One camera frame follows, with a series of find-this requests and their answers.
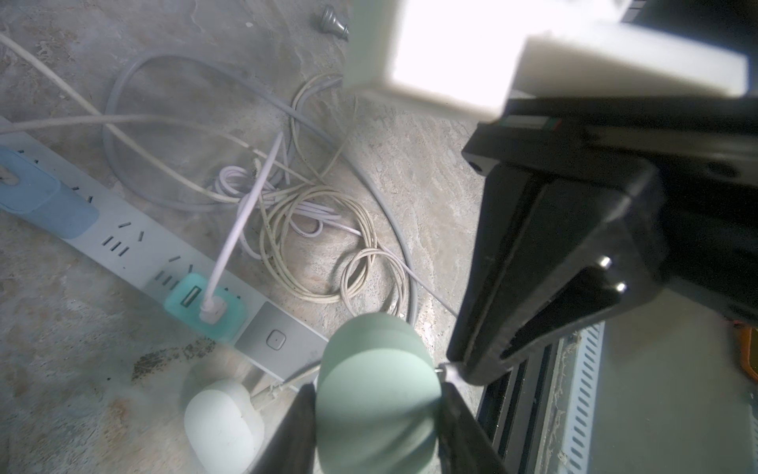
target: gray cable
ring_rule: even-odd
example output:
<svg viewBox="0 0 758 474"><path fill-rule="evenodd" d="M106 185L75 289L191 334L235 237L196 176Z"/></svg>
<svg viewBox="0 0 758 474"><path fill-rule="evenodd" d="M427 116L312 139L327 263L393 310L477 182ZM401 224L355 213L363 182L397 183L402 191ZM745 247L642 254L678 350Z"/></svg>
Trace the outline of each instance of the gray cable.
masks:
<svg viewBox="0 0 758 474"><path fill-rule="evenodd" d="M305 103L313 97L313 95L318 94L320 92L325 91L326 89L330 89L335 86L342 85L342 77L333 77L331 79L326 79L321 83L316 83L314 86L312 86L310 89L306 90L302 96L300 97L300 100L295 104L295 110L302 113L302 108L305 107ZM300 123L298 121L295 122L295 133L300 132ZM294 135L290 137L290 146L287 149L287 157L290 159L290 163L295 159L295 137Z"/></svg>
<svg viewBox="0 0 758 474"><path fill-rule="evenodd" d="M118 102L119 102L119 99L121 98L121 94L123 93L126 85L131 80L132 76L134 76L134 74L146 63L157 58L179 58L179 59L192 61L198 64L202 64L206 67L209 67L213 69L214 71L217 71L223 74L224 76L230 78L231 80L234 80L239 85L245 87L247 90L253 92L254 94L261 96L264 100L271 103L274 107L280 109L281 111L286 112L288 115L295 118L295 120L298 121L300 124L304 125L311 132L313 132L314 135L316 135L321 140L323 140L327 145L335 149L338 147L336 140L334 140L332 137L329 136L328 133L326 133L321 128L319 128L311 119L306 117L299 110L296 110L290 107L288 104L282 102L281 99L269 93L265 89L265 87L263 87L261 84L253 83L252 81L249 81L243 77L240 77L233 71L226 69L224 66L221 66L220 64L216 64L212 61L206 61L204 58L199 58L194 55L190 55L190 54L186 54L182 52L160 52L160 51L147 52L145 54L142 54L134 58L121 71L121 74L116 79L116 82L113 85L113 89L111 90L111 95L108 97L108 104L105 106L105 113L107 115L115 115L117 113L116 111L118 109ZM312 94L309 94L308 97L315 94L317 92L317 89L319 89L319 87L314 87L312 89L314 90L314 92ZM305 103L305 100L306 100L305 94L299 101L299 104ZM124 172L124 169L120 166L118 162L118 158L117 158L116 147L113 141L113 134L106 127L103 127L103 130L102 130L102 141L103 141L103 146L105 148L105 158L108 161L108 164L111 166L111 169L113 170L113 174L116 175L116 177L121 181L121 183L126 188L128 188L137 196L140 196L147 201L153 202L154 204L157 204L159 206L164 206L164 207L168 207L172 209L177 209L180 211L189 211L189 212L211 212L211 211L233 209L234 207L236 207L235 205L228 205L228 204L189 204L186 202L174 201L171 199L164 199L164 198L151 196L145 191L141 190L139 188L139 185L135 183L135 181L132 180L127 175L127 173ZM389 205L384 200L384 196L382 196L381 191L379 191L379 189L376 187L376 184L374 184L374 181L371 180L371 177L369 177L368 174L366 174L366 172L363 170L363 168L360 167L360 165L358 165L357 162L354 162L344 152L343 152L343 157L347 161L352 171L356 174L358 179L363 183L364 186L366 186L366 188L368 188L371 194L374 195L374 198L376 199L377 203L382 208L382 211L384 211L384 214L386 215L387 220L389 221L390 225L392 226L393 231L395 232L395 236L397 237L397 241L400 245L400 249L402 250L402 254L405 257L406 264L411 270L413 270L413 264L411 260L411 251L408 248L408 243L406 242L406 238L402 233L402 228L400 227L399 222L395 218L395 215L390 210ZM411 326L414 326L417 318L418 318L418 284L416 283L415 280L411 278L409 282L408 315L406 317L406 320Z"/></svg>

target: orange object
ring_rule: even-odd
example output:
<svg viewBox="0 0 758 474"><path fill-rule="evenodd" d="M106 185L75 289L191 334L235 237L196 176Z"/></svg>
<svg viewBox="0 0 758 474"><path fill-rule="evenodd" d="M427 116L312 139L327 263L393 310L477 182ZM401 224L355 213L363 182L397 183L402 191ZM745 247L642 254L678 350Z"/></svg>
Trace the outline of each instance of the orange object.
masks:
<svg viewBox="0 0 758 474"><path fill-rule="evenodd" d="M740 365L747 375L758 381L758 330L745 326L738 330Z"/></svg>

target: metal knob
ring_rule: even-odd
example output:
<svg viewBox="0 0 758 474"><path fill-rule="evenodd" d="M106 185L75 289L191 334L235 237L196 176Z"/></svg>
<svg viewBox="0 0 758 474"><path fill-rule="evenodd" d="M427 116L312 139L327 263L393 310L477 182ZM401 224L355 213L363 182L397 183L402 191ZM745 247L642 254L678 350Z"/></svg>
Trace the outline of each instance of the metal knob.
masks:
<svg viewBox="0 0 758 474"><path fill-rule="evenodd" d="M347 39L349 34L347 25L337 18L334 13L334 7L327 5L324 7L324 13L321 15L321 31L323 33L332 33L337 38Z"/></svg>

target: usb port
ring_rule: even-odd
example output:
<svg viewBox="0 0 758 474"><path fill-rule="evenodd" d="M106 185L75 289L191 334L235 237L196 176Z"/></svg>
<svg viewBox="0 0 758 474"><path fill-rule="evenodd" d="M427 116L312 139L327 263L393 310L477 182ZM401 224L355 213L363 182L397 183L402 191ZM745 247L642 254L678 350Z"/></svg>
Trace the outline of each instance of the usb port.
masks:
<svg viewBox="0 0 758 474"><path fill-rule="evenodd" d="M182 306L184 306L185 308L189 308L190 305L193 303L193 301L195 301L195 298L197 298L197 295L199 295L201 291L202 290L200 289L200 287L194 287L192 290L190 290L187 296L185 296L184 299L182 300Z"/></svg>

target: black metal bracket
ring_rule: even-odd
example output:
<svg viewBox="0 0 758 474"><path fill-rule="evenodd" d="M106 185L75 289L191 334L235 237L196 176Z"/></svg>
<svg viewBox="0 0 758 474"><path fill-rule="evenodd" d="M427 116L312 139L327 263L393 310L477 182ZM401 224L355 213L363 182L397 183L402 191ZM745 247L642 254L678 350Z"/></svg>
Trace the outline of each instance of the black metal bracket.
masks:
<svg viewBox="0 0 758 474"><path fill-rule="evenodd" d="M447 352L474 385L652 299L666 256L658 219L665 196L650 163L584 150L571 133L545 140L541 130L495 127L492 137L481 130L464 156L498 162L484 187L471 276Z"/></svg>
<svg viewBox="0 0 758 474"><path fill-rule="evenodd" d="M312 474L316 453L316 389L303 385L252 474Z"/></svg>
<svg viewBox="0 0 758 474"><path fill-rule="evenodd" d="M437 421L443 474L507 474L490 446L490 440L453 384L442 384L442 404Z"/></svg>
<svg viewBox="0 0 758 474"><path fill-rule="evenodd" d="M536 472L542 428L552 416L550 384L557 358L558 344L551 344L482 394L477 421L511 474Z"/></svg>

